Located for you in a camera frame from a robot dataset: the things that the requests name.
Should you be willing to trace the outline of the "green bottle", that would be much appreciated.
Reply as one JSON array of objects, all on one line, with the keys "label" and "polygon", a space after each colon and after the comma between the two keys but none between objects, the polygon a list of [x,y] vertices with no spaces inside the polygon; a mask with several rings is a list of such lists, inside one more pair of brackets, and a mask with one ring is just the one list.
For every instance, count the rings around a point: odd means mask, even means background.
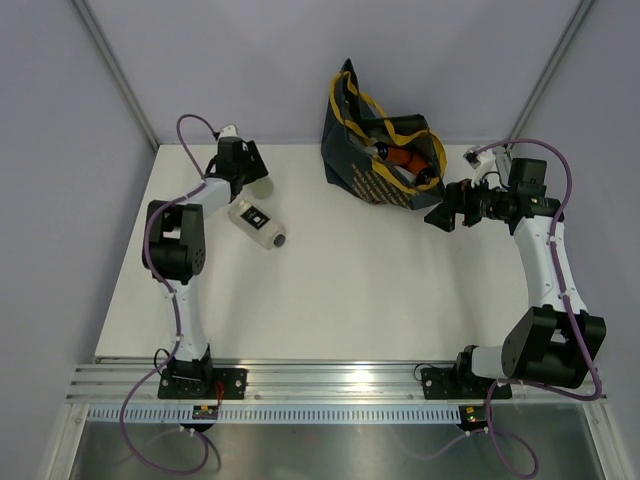
[{"label": "green bottle", "polygon": [[249,193],[255,199],[266,199],[274,192],[274,183],[269,175],[259,178],[247,185]]}]

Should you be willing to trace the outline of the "orange spray bottle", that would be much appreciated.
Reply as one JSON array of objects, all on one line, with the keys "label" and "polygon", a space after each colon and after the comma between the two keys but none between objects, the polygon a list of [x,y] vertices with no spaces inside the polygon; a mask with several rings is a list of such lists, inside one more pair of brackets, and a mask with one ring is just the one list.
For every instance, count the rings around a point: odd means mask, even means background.
[{"label": "orange spray bottle", "polygon": [[427,186],[432,181],[440,179],[435,164],[418,153],[408,154],[404,169],[413,176],[413,183],[416,186]]}]

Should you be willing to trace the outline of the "orange bottle blue cap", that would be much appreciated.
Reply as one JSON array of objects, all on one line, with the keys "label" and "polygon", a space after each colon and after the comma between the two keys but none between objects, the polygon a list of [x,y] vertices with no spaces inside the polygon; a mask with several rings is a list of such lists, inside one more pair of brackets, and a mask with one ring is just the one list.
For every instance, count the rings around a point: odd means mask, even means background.
[{"label": "orange bottle blue cap", "polygon": [[384,142],[376,142],[367,148],[371,155],[379,157],[381,160],[388,161],[393,165],[407,165],[413,159],[413,152],[408,149],[390,146]]}]

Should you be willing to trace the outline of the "navy canvas bag yellow handles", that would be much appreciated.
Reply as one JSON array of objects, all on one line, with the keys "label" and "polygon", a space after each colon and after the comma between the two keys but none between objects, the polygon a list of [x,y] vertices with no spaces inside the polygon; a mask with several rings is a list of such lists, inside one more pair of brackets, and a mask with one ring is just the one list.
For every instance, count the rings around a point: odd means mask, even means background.
[{"label": "navy canvas bag yellow handles", "polygon": [[[393,165],[367,151],[376,142],[420,154],[435,164],[440,179],[416,186],[404,165]],[[420,210],[444,197],[447,157],[439,137],[422,114],[387,115],[361,90],[350,59],[329,84],[321,156],[327,182],[368,204]]]}]

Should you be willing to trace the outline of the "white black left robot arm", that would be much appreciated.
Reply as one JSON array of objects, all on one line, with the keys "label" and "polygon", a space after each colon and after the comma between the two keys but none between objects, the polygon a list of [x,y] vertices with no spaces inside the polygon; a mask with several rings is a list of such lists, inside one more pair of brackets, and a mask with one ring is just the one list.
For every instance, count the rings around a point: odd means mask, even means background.
[{"label": "white black left robot arm", "polygon": [[246,371],[213,364],[202,325],[197,279],[206,262],[205,217],[229,205],[268,170],[256,144],[237,136],[221,137],[217,152],[199,184],[173,200],[148,204],[142,261],[166,289],[164,298],[175,321],[168,358],[154,371],[160,375],[158,397],[164,400],[244,397]]}]

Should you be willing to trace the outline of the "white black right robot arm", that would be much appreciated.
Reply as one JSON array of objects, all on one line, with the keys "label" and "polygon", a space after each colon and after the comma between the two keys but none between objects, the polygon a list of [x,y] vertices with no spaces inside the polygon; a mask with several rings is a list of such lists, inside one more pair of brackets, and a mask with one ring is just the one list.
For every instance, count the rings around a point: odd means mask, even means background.
[{"label": "white black right robot arm", "polygon": [[492,153],[470,151],[470,179],[450,183],[443,202],[426,215],[426,223],[445,232],[456,218],[471,227],[483,219],[508,226],[519,251],[529,308],[502,345],[469,345],[459,353],[453,385],[474,397],[489,380],[514,379],[552,388],[579,388],[606,336],[603,318],[589,314],[577,292],[564,247],[561,202],[546,194],[546,163],[517,158],[505,185],[492,187]]}]

